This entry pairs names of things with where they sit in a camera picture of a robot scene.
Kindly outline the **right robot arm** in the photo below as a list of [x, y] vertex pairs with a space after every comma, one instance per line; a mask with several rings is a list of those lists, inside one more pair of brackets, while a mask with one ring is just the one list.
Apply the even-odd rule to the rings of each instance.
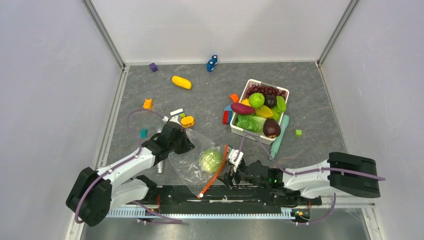
[[240, 182], [252, 184], [280, 196], [289, 196], [295, 204], [323, 195], [346, 193], [359, 198], [381, 196], [376, 161], [343, 152], [331, 152], [328, 159], [301, 168], [279, 169], [259, 160], [247, 165], [233, 154], [230, 169], [218, 179], [232, 189]]

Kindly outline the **clear zip top bag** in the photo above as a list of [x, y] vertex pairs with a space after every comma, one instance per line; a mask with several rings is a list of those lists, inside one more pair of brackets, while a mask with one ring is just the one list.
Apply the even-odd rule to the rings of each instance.
[[183, 154], [171, 153], [168, 160], [191, 193], [201, 199], [223, 170], [231, 147], [188, 128], [185, 133], [194, 148]]

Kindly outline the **fake green cabbage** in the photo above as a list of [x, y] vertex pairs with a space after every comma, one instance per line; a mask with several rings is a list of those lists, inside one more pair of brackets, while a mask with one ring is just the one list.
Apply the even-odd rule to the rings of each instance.
[[208, 149], [204, 151], [199, 159], [199, 165], [202, 171], [214, 174], [218, 171], [222, 163], [222, 155], [217, 149]]

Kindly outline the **small green fake fruit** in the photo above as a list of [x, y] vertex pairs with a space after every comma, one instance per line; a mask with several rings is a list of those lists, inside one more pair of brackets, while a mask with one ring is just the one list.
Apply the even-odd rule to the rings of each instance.
[[260, 108], [265, 103], [265, 96], [260, 92], [253, 93], [249, 96], [248, 102], [252, 108]]

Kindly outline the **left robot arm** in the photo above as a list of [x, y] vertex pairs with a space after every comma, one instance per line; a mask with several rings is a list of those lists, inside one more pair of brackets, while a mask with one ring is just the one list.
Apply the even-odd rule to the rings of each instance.
[[142, 200], [153, 203], [155, 184], [138, 173], [166, 160], [169, 154], [182, 155], [195, 148], [186, 131], [176, 122], [167, 122], [161, 132], [143, 142], [123, 159], [94, 170], [86, 167], [79, 173], [65, 201], [77, 224], [99, 224], [109, 213], [124, 204]]

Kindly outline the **yellow fake starfruit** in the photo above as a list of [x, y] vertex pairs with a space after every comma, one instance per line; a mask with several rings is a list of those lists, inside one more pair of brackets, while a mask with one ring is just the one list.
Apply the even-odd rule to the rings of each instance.
[[270, 109], [268, 106], [262, 105], [255, 109], [255, 115], [258, 117], [268, 119], [268, 118], [272, 118], [274, 116], [274, 113], [272, 109]]

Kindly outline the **small dark purple fruit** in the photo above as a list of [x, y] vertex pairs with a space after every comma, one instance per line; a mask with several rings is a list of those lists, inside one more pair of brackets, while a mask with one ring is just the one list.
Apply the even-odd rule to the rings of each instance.
[[264, 105], [272, 109], [277, 105], [277, 98], [274, 95], [266, 95], [264, 97]]

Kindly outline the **dark maroon fake fruit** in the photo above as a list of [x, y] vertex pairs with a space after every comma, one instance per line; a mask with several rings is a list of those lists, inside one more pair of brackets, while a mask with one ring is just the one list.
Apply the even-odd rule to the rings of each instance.
[[276, 138], [281, 134], [281, 127], [273, 118], [267, 118], [263, 124], [263, 135], [268, 138]]

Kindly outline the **purple fake sweet potato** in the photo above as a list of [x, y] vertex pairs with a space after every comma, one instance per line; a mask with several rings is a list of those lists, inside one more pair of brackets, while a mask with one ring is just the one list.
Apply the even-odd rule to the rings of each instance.
[[256, 110], [253, 107], [239, 103], [239, 102], [231, 103], [230, 108], [233, 112], [237, 113], [238, 115], [253, 115], [256, 112]]

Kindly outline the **fake yellow corn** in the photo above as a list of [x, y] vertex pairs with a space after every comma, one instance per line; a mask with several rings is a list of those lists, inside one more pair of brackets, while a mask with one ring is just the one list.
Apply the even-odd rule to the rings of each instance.
[[187, 90], [190, 90], [192, 88], [192, 83], [186, 78], [175, 75], [171, 78], [171, 81], [180, 88]]

